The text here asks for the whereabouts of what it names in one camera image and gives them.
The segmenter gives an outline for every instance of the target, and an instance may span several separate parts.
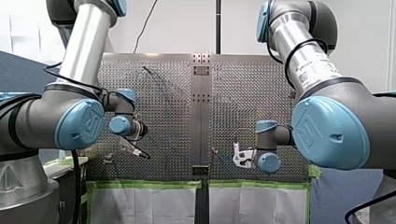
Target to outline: pegboard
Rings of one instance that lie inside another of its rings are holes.
[[[89,164],[89,179],[191,179],[191,58],[191,55],[104,56],[99,82],[109,91],[121,88],[136,91],[137,117],[148,126],[148,135],[137,145],[151,159],[120,150],[120,138],[107,128],[114,116],[109,113],[95,146],[95,158]]]
[[[254,130],[260,119],[290,124],[293,100],[282,64],[263,56],[214,55],[212,67],[212,155],[210,178],[303,181],[306,161],[293,147],[278,147],[281,169],[266,175],[258,169],[243,169],[233,162],[232,139],[239,128]],[[238,132],[241,149],[255,146],[255,135]]]
[[[227,55],[206,55],[203,63],[196,55],[105,55],[99,81],[110,91],[136,90],[136,112],[149,132],[138,146],[152,159],[121,151],[120,138],[105,129],[88,178],[190,180],[191,167],[201,164],[210,165],[214,179],[303,181],[305,160],[292,147],[278,149],[282,168],[276,175],[238,168],[232,160],[238,128],[254,129],[259,119],[290,122],[293,101],[282,65],[265,56]],[[207,74],[198,65],[207,67]],[[106,115],[106,126],[113,116]],[[238,133],[243,149],[254,147],[254,138]]]

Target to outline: white label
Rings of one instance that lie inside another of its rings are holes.
[[[341,73],[325,54],[317,54],[314,60],[308,61],[294,69],[303,88],[319,81],[340,77]]]

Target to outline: white cloth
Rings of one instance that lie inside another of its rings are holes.
[[[210,224],[305,224],[306,189],[210,189]]]
[[[96,189],[93,224],[193,224],[196,189]]]

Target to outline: blue joint cap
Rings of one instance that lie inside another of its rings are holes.
[[[73,150],[90,147],[102,133],[105,119],[102,105],[93,100],[78,101],[69,107],[55,130],[55,145]]]
[[[257,121],[256,123],[256,133],[265,133],[274,129],[277,126],[277,122],[275,120],[270,119],[262,119]]]
[[[113,0],[114,9],[117,13],[117,16],[124,17],[126,16],[126,12],[128,9],[127,0]]]
[[[135,102],[136,101],[136,92],[130,89],[118,89],[117,90],[118,93],[122,94],[123,96],[125,96],[126,98],[128,98],[129,100]]]
[[[267,152],[259,157],[257,160],[257,165],[261,171],[268,174],[273,174],[280,169],[281,161],[275,153]]]
[[[131,131],[131,123],[124,116],[116,116],[110,121],[108,128],[112,133],[124,136]]]
[[[266,30],[268,23],[268,2],[262,4],[260,9],[259,20],[257,21],[257,41],[260,43],[265,43],[267,41]]]
[[[361,168],[370,142],[359,118],[334,99],[311,96],[295,106],[293,138],[303,156],[315,165],[338,170]]]

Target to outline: silver arm segment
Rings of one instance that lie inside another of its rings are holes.
[[[105,1],[77,0],[78,15],[66,48],[60,75],[99,86],[97,74],[105,50],[108,30],[117,14]]]

